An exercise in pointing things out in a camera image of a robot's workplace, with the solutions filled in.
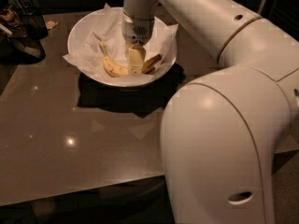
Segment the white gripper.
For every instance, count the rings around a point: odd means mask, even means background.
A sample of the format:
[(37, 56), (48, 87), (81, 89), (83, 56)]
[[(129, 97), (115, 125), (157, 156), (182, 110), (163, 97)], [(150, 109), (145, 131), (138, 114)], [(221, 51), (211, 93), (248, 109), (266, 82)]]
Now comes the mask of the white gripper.
[(154, 19), (139, 20), (131, 18), (125, 13), (122, 14), (122, 36), (127, 44), (132, 45), (128, 49), (128, 70), (130, 74), (140, 74), (142, 71), (146, 56), (146, 50), (143, 46), (150, 41), (153, 26)]

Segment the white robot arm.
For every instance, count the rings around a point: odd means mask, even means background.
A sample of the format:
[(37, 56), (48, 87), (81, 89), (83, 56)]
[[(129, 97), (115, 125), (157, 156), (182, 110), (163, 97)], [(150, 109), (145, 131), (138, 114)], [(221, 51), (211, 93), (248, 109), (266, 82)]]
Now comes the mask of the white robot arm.
[(298, 122), (298, 43), (232, 0), (124, 0), (125, 39), (148, 42), (156, 4), (219, 71), (170, 99), (161, 124), (177, 224), (275, 224), (272, 163)]

